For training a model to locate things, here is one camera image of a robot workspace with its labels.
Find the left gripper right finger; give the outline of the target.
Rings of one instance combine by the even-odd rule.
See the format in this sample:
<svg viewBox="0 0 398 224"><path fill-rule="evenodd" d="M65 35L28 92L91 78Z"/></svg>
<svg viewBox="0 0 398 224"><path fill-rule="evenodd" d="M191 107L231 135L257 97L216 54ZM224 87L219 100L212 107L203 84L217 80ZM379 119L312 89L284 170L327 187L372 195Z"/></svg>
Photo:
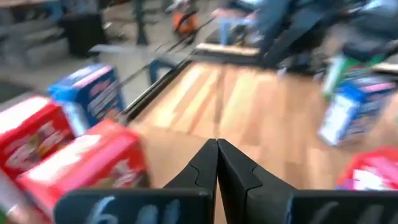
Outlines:
<svg viewBox="0 0 398 224"><path fill-rule="evenodd" d="M228 224L398 224L397 191L299 190L227 140L217 143Z"/></svg>

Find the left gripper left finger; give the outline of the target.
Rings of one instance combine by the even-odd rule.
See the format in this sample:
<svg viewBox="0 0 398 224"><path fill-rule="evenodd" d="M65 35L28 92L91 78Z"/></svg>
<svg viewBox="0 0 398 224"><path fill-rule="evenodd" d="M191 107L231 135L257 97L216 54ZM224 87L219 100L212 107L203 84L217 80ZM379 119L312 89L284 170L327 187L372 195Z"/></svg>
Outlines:
<svg viewBox="0 0 398 224"><path fill-rule="evenodd" d="M209 139L161 189L77 189L53 211L55 224L213 224L218 145Z"/></svg>

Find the red Froot Loops cereal box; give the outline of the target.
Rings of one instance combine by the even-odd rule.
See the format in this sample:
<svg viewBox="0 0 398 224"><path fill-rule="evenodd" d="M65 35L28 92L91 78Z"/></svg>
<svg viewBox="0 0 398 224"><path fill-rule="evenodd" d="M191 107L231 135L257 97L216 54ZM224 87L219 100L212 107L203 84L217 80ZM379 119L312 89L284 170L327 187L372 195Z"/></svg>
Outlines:
<svg viewBox="0 0 398 224"><path fill-rule="evenodd" d="M398 190L398 148L382 146L356 154L336 184L344 190Z"/></svg>
<svg viewBox="0 0 398 224"><path fill-rule="evenodd" d="M67 192L83 187L149 187L140 137L104 120L17 178L45 219Z"/></svg>
<svg viewBox="0 0 398 224"><path fill-rule="evenodd" d="M73 138L62 107L32 96L0 112L0 169L15 180Z"/></svg>

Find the blue Frosted Flakes cereal box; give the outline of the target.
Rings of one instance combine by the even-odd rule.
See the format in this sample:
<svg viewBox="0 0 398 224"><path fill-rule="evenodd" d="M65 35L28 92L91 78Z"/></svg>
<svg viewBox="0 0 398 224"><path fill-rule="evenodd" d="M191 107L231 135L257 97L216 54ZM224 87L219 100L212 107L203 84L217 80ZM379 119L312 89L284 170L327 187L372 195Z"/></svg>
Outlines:
<svg viewBox="0 0 398 224"><path fill-rule="evenodd" d="M395 83L378 76L343 81L331 98L319 136L331 146L362 138L376 124L395 89Z"/></svg>
<svg viewBox="0 0 398 224"><path fill-rule="evenodd" d="M117 70L96 63L49 85L47 93L61 105L75 136L103 119L118 119L125 109Z"/></svg>

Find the green Apple Jacks cereal box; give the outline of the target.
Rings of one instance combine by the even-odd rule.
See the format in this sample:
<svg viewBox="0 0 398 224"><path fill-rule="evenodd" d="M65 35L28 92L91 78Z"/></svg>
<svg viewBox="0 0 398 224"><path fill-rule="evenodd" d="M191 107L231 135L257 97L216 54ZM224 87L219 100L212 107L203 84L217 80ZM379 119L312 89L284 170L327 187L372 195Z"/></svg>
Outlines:
<svg viewBox="0 0 398 224"><path fill-rule="evenodd" d="M383 60L381 56L373 56L365 61L360 61L359 59L349 57L343 53L339 54L339 56L329 64L326 71L325 79L322 84L322 95L329 100L341 82L370 76L372 74L372 66L381 63Z"/></svg>

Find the light wooden shelf board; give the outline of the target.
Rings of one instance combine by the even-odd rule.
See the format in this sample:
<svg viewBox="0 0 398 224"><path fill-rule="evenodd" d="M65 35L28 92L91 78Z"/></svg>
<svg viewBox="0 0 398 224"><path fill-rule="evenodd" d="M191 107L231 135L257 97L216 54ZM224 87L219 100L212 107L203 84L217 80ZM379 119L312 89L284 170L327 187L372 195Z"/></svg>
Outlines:
<svg viewBox="0 0 398 224"><path fill-rule="evenodd" d="M129 128L140 135L150 181L155 188L161 188L172 180L207 141L206 138L144 123L131 122Z"/></svg>

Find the orange shop vacuum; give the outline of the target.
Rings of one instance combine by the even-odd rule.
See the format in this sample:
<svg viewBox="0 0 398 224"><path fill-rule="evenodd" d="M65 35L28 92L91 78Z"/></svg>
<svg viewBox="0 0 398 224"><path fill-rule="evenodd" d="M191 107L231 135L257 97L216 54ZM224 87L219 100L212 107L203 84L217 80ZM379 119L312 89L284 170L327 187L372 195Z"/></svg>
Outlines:
<svg viewBox="0 0 398 224"><path fill-rule="evenodd" d="M198 32L195 9L176 9L172 13L174 34L179 38L195 37Z"/></svg>

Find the black speaker box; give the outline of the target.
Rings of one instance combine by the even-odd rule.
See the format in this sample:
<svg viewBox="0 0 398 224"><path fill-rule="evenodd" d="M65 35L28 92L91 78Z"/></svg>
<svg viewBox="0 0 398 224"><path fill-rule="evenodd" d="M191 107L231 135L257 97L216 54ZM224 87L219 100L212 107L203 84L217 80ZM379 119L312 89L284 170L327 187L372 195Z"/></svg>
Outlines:
<svg viewBox="0 0 398 224"><path fill-rule="evenodd" d="M64 30L68 52L74 57L87 58L92 47L108 43L100 13L69 14L59 25Z"/></svg>

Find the black table edge rail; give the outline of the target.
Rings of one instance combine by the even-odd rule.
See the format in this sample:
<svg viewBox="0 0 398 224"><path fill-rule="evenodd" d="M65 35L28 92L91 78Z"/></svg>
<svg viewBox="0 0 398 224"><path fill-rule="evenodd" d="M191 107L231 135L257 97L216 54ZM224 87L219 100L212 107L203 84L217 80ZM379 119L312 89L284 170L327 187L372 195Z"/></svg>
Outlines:
<svg viewBox="0 0 398 224"><path fill-rule="evenodd" d="M137 118L141 112L148 107L148 105L168 87L180 74L181 72L191 64L190 60L182 60L176 63L176 67L171 70L168 68L161 68L158 70L159 79L150 85L141 95L139 95L127 108L122 112L124 123L128 124L135 118ZM149 64L145 65L143 70L147 71Z"/></svg>

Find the black stand post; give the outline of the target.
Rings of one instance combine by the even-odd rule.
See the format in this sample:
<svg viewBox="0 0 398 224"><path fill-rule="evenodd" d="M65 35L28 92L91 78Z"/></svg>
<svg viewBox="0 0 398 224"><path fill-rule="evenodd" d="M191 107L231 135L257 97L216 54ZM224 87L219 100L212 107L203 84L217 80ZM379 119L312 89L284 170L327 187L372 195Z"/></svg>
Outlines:
<svg viewBox="0 0 398 224"><path fill-rule="evenodd" d="M137 45L149 45L149 41L146 36L145 23L144 23L144 1L145 0L131 0L134 18L137 27Z"/></svg>

